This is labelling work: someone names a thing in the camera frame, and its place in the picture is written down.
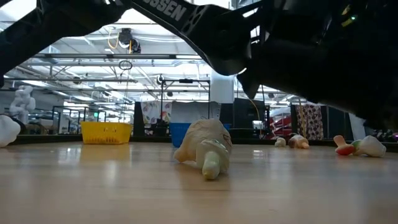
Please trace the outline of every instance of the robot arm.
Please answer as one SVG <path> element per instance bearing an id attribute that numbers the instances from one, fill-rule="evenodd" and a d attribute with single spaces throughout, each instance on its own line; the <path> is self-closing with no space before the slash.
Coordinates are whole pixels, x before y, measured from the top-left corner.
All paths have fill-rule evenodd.
<path id="1" fill-rule="evenodd" d="M 234 11 L 184 0 L 37 0 L 0 33 L 0 61 L 7 62 L 0 75 L 130 8 L 181 37 L 216 72 L 241 72 L 250 98 L 267 85 L 352 112 L 375 128 L 398 128 L 395 0 L 262 0 Z"/>

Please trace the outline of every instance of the wooden floor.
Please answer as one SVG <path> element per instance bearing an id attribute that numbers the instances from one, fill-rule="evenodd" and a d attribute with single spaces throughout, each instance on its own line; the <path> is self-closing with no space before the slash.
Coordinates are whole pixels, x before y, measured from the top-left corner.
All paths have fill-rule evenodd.
<path id="1" fill-rule="evenodd" d="M 172 154 L 155 143 L 0 149 L 0 223 L 398 222 L 398 154 L 235 146 L 213 182 Z"/>

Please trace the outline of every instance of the plush toy on floor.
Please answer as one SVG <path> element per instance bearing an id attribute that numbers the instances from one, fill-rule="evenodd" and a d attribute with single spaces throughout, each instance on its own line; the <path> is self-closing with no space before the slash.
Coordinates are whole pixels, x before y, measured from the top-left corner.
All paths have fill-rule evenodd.
<path id="1" fill-rule="evenodd" d="M 21 127 L 10 117 L 0 115 L 0 130 L 0 148 L 2 148 L 17 139 L 17 135 L 21 131 Z"/>
<path id="2" fill-rule="evenodd" d="M 190 125 L 174 158 L 179 162 L 196 161 L 205 179 L 213 180 L 228 170 L 231 151 L 231 136 L 223 124 L 201 119 Z"/>
<path id="3" fill-rule="evenodd" d="M 309 149 L 310 145 L 308 140 L 303 136 L 296 134 L 295 136 L 289 139 L 289 147 L 290 148 L 297 148 L 297 149 Z"/>
<path id="4" fill-rule="evenodd" d="M 386 147 L 373 136 L 366 136 L 356 144 L 358 146 L 356 147 L 354 156 L 383 157 L 386 153 Z"/>
<path id="5" fill-rule="evenodd" d="M 275 147 L 285 147 L 286 140 L 284 138 L 277 138 L 275 142 Z"/>
<path id="6" fill-rule="evenodd" d="M 352 144 L 347 144 L 343 136 L 337 135 L 333 138 L 333 140 L 337 145 L 337 149 L 335 150 L 337 154 L 348 156 L 354 153 L 355 147 Z"/>

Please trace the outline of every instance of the hanging cable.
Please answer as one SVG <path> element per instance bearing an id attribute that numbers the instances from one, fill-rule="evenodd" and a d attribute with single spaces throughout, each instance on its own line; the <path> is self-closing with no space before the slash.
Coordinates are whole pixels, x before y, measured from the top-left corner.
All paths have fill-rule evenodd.
<path id="1" fill-rule="evenodd" d="M 118 32 L 118 35 L 117 35 L 117 37 L 116 37 L 116 45 L 115 45 L 115 46 L 112 46 L 112 45 L 111 45 L 111 41 L 110 41 L 111 32 L 109 31 L 109 34 L 108 34 L 108 45 L 109 45 L 110 48 L 116 49 L 116 47 L 118 47 L 118 44 L 119 44 L 119 34 L 120 34 L 120 32 Z"/>
<path id="2" fill-rule="evenodd" d="M 258 120 L 260 121 L 260 113 L 259 113 L 259 110 L 257 109 L 256 104 L 255 104 L 252 100 L 250 100 L 250 102 L 253 104 L 254 108 L 256 109 L 256 111 L 257 111 L 257 118 L 258 118 Z"/>
<path id="3" fill-rule="evenodd" d="M 129 54 L 131 54 L 131 45 L 132 45 L 132 40 L 130 40 Z"/>

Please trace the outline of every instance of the white panel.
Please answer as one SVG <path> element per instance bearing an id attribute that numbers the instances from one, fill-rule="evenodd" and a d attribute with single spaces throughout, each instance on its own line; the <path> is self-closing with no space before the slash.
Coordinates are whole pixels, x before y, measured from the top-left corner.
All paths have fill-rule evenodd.
<path id="1" fill-rule="evenodd" d="M 234 76 L 224 76 L 211 72 L 210 100 L 218 103 L 234 102 Z"/>
<path id="2" fill-rule="evenodd" d="M 365 127 L 363 126 L 364 119 L 349 113 L 349 121 L 351 123 L 354 140 L 364 139 L 366 137 Z"/>

